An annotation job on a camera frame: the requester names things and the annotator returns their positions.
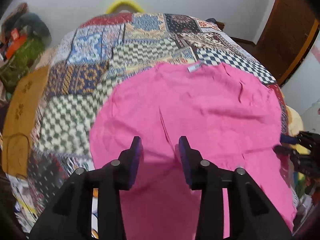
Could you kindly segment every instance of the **door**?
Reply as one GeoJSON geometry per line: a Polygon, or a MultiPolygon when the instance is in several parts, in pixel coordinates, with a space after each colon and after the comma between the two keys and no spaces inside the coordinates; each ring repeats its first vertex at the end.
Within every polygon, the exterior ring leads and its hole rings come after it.
{"type": "Polygon", "coordinates": [[[281,84],[299,65],[317,28],[304,0],[276,0],[254,56],[281,84]]]}

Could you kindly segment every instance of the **patchwork bedspread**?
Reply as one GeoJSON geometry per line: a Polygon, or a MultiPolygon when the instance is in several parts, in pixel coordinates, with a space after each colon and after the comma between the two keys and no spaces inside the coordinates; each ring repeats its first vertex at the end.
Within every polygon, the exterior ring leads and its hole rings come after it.
{"type": "MultiPolygon", "coordinates": [[[[275,78],[216,24],[160,13],[95,17],[68,33],[51,61],[31,132],[28,180],[9,175],[23,230],[31,230],[76,168],[94,169],[89,130],[114,87],[158,62],[197,61],[208,65],[225,62],[273,89],[283,109],[286,132],[285,105],[275,78]]],[[[93,198],[92,236],[97,237],[97,230],[97,199],[93,198]]]]}

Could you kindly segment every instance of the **pink t-shirt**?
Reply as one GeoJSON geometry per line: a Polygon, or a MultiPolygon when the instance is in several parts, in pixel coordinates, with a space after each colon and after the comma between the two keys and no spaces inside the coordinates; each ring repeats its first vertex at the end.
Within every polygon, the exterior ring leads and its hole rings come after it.
{"type": "MultiPolygon", "coordinates": [[[[141,137],[144,153],[136,182],[120,195],[128,240],[194,239],[201,193],[188,188],[175,157],[182,135],[218,167],[245,168],[292,229],[292,192],[272,150],[281,132],[273,90],[225,63],[191,73],[187,67],[162,63],[124,81],[90,130],[96,168],[117,159],[134,136],[141,137]]],[[[225,192],[224,212],[227,237],[225,192]]]]}

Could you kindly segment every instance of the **white label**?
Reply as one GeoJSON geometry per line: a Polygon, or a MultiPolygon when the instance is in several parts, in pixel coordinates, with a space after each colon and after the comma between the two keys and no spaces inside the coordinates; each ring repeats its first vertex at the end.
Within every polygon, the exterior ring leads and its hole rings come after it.
{"type": "Polygon", "coordinates": [[[189,70],[189,72],[193,72],[193,71],[197,70],[200,67],[201,67],[201,63],[197,63],[195,65],[191,65],[190,67],[188,67],[188,70],[189,70]]]}

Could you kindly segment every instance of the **metal screw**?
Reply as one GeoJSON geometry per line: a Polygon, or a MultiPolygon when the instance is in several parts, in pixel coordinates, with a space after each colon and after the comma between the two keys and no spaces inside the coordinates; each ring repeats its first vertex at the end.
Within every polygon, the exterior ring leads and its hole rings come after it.
{"type": "Polygon", "coordinates": [[[76,174],[78,174],[78,175],[80,175],[80,174],[82,174],[82,173],[84,173],[85,172],[85,169],[84,168],[78,168],[78,169],[76,169],[76,174]]]}
{"type": "Polygon", "coordinates": [[[200,161],[200,164],[201,164],[201,166],[207,167],[210,165],[210,162],[207,160],[202,160],[202,161],[200,161]]]}
{"type": "Polygon", "coordinates": [[[119,166],[120,165],[120,161],[119,160],[112,160],[111,161],[111,165],[112,166],[119,166]]]}
{"type": "Polygon", "coordinates": [[[240,175],[244,175],[245,174],[245,169],[244,168],[238,168],[237,169],[237,173],[240,175]]]}

